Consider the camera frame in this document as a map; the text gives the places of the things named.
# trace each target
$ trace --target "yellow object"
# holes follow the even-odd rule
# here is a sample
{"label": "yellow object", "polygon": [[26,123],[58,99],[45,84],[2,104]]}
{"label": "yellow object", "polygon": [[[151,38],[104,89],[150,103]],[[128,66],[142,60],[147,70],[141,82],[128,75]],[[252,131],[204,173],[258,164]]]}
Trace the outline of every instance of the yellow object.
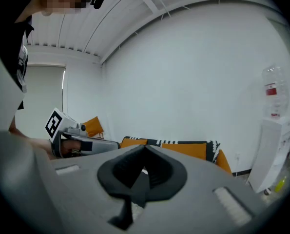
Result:
{"label": "yellow object", "polygon": [[163,148],[206,160],[207,144],[162,144]]}
{"label": "yellow object", "polygon": [[287,178],[287,176],[285,176],[284,179],[282,179],[282,180],[279,181],[278,185],[277,185],[276,188],[275,188],[275,192],[278,193],[278,192],[281,191],[282,187],[283,187],[283,186],[285,185],[285,183],[286,183],[286,178]]}
{"label": "yellow object", "polygon": [[232,174],[231,168],[227,162],[227,159],[223,153],[222,150],[219,150],[218,152],[218,156],[217,156],[217,160],[216,160],[216,164],[222,168],[223,170],[225,170],[227,173]]}
{"label": "yellow object", "polygon": [[86,131],[88,132],[89,137],[93,137],[96,134],[101,134],[104,131],[98,117],[95,117],[83,124],[86,126]]}

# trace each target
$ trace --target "person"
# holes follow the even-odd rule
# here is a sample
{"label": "person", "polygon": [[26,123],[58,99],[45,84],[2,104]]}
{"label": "person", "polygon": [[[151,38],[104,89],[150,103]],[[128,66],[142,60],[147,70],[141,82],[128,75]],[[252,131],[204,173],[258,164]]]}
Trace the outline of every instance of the person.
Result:
{"label": "person", "polygon": [[[32,15],[37,12],[49,15],[51,13],[66,13],[70,9],[80,9],[89,0],[2,0],[0,2],[0,58],[16,84],[25,92],[24,75],[28,62],[26,48],[23,46],[24,35],[28,38],[33,27]],[[51,142],[47,139],[28,138],[16,128],[16,119],[10,125],[9,131],[28,141],[33,147],[44,149],[49,158],[55,158]],[[80,150],[80,142],[67,140],[62,142],[61,151],[65,155],[72,149]]]}

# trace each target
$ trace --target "gray surface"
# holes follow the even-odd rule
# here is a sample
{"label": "gray surface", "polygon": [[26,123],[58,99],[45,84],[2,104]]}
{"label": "gray surface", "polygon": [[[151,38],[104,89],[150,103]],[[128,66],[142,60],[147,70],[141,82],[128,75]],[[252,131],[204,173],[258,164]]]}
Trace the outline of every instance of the gray surface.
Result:
{"label": "gray surface", "polygon": [[23,92],[0,59],[0,131],[8,131],[23,98]]}
{"label": "gray surface", "polygon": [[150,226],[154,226],[151,233],[228,233],[235,230],[237,227],[212,193],[218,187],[227,187],[255,215],[266,208],[252,190],[247,190],[218,166],[152,147],[185,164],[188,180],[170,200],[148,202],[129,232],[148,233]]}
{"label": "gray surface", "polygon": [[[135,223],[122,231],[107,221],[118,215],[123,201],[104,191],[97,170],[134,147],[49,161],[43,150],[0,133],[0,189],[19,214],[47,233],[228,233],[237,227],[212,193],[222,186],[253,215],[265,209],[252,190],[218,166],[153,146],[184,164],[188,180],[170,200],[147,203]],[[73,165],[79,170],[60,176],[55,171]]]}

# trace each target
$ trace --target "orange cushion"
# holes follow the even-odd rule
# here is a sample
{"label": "orange cushion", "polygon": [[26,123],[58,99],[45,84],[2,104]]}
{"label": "orange cushion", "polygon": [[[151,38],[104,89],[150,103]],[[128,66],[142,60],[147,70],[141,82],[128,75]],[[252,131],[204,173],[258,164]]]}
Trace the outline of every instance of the orange cushion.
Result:
{"label": "orange cushion", "polygon": [[216,164],[220,168],[224,169],[227,173],[229,173],[229,174],[232,173],[231,168],[229,167],[229,164],[227,162],[227,159],[226,159],[226,157],[225,157],[225,155],[224,155],[224,153],[223,153],[222,150],[219,150],[219,152],[218,152]]}
{"label": "orange cushion", "polygon": [[133,146],[133,145],[146,145],[147,144],[147,139],[130,139],[130,138],[125,138],[122,142],[121,148],[125,148],[128,146]]}
{"label": "orange cushion", "polygon": [[192,157],[206,159],[207,144],[162,144],[163,148],[186,154]]}
{"label": "orange cushion", "polygon": [[89,137],[93,137],[96,134],[102,133],[104,131],[98,117],[95,117],[83,124],[86,126],[86,131],[88,132]]}

